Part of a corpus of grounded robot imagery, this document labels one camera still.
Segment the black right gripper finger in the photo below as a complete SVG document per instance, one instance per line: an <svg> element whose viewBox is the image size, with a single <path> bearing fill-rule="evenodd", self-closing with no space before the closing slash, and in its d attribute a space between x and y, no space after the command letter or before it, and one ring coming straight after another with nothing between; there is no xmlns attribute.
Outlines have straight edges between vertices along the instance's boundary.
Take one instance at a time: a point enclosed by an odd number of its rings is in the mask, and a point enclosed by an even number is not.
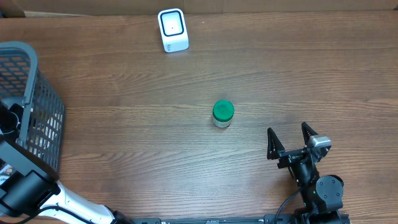
<svg viewBox="0 0 398 224"><path fill-rule="evenodd" d="M301 124L304 143L306 146L315 146L317 144L318 133L315 132L306 122Z"/></svg>
<svg viewBox="0 0 398 224"><path fill-rule="evenodd" d="M272 128L267 129L267 159L274 160L280 157L285 148Z"/></svg>

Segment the green lid jar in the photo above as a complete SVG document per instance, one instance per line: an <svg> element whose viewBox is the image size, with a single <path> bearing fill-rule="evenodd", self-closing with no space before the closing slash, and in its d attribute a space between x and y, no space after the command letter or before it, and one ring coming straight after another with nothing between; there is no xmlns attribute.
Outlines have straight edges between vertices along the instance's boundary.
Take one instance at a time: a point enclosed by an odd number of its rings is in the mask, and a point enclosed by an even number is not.
<svg viewBox="0 0 398 224"><path fill-rule="evenodd" d="M228 100L217 101L212 110L212 122L219 128L228 127L234 116L234 106Z"/></svg>

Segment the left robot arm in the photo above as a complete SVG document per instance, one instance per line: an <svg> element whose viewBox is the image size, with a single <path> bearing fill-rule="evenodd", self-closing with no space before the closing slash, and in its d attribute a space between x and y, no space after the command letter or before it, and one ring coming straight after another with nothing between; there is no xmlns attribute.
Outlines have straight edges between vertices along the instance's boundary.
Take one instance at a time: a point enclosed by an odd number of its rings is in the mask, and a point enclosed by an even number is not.
<svg viewBox="0 0 398 224"><path fill-rule="evenodd" d="M27 215L21 223L52 217L65 223L131 223L122 213L92 203L65 188L57 172L16 143L19 117L1 103L1 165L11 166L1 183L1 213Z"/></svg>

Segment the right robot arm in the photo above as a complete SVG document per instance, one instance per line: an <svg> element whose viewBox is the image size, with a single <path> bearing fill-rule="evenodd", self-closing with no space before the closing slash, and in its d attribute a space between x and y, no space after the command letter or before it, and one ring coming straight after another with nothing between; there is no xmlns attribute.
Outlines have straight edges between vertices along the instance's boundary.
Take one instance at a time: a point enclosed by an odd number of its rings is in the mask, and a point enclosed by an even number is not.
<svg viewBox="0 0 398 224"><path fill-rule="evenodd" d="M320 176L316 163L331 149L331 139L314 131L306 122L301 124L304 147L286 151L272 128L267 129L267 159L277 160L280 169L287 168L298 189L278 208L276 214L265 215L265 223L349 223L349 215L340 214L343 208L344 182L337 175ZM301 195L304 207L290 215L282 209L296 195Z"/></svg>

